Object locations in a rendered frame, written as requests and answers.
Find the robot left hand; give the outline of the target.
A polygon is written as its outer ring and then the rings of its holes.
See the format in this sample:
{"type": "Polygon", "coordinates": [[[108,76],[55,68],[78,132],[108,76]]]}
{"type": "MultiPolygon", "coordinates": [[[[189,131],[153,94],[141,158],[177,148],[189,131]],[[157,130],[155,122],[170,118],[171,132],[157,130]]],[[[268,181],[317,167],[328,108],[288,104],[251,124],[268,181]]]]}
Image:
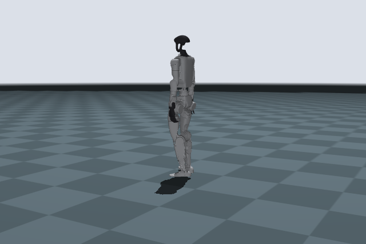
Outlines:
{"type": "Polygon", "coordinates": [[[169,117],[170,117],[170,120],[172,121],[172,122],[174,122],[174,123],[176,123],[176,122],[179,122],[179,121],[177,121],[176,120],[176,118],[175,118],[175,112],[174,112],[174,109],[175,109],[176,107],[175,107],[175,103],[173,102],[172,103],[172,107],[169,107],[169,117]]]}

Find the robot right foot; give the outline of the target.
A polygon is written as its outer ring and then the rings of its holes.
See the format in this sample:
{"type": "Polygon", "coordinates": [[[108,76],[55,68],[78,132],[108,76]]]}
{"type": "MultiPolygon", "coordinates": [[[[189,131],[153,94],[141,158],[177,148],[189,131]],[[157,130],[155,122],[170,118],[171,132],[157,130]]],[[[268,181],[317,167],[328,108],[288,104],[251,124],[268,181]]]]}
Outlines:
{"type": "MultiPolygon", "coordinates": [[[[185,167],[186,167],[186,165],[185,165],[185,167]]],[[[178,167],[178,168],[181,169],[180,167],[178,167]]],[[[189,165],[189,167],[186,167],[186,171],[190,171],[190,173],[194,173],[194,169],[190,165],[189,165]]]]}

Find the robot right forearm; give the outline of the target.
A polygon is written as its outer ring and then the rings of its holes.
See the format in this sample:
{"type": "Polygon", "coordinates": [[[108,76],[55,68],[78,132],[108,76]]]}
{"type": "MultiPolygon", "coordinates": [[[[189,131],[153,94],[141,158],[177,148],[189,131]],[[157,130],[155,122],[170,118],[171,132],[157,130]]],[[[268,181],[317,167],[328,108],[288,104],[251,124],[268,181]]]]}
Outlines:
{"type": "Polygon", "coordinates": [[[195,80],[194,80],[194,82],[192,82],[191,87],[188,88],[188,93],[189,93],[189,95],[192,96],[192,100],[193,100],[193,95],[194,95],[194,87],[195,87],[195,80]]]}

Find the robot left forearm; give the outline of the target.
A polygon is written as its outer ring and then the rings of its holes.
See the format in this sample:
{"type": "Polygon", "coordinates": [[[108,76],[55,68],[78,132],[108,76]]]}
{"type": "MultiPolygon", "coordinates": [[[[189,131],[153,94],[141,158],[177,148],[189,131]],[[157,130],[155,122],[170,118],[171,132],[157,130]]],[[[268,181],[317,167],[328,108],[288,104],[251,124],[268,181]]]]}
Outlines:
{"type": "Polygon", "coordinates": [[[175,80],[171,80],[170,82],[170,97],[169,97],[169,107],[172,107],[172,103],[174,102],[176,105],[176,96],[177,96],[177,82],[175,80]]]}

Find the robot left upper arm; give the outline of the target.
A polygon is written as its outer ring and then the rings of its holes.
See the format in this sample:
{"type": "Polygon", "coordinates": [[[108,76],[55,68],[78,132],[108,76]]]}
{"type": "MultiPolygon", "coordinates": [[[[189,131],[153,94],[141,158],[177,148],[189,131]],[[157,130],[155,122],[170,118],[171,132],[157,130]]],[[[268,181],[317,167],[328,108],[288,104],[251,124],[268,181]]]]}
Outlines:
{"type": "Polygon", "coordinates": [[[170,62],[171,68],[172,68],[172,76],[173,80],[177,82],[177,86],[179,84],[179,67],[181,65],[180,58],[172,59],[170,62]]]}

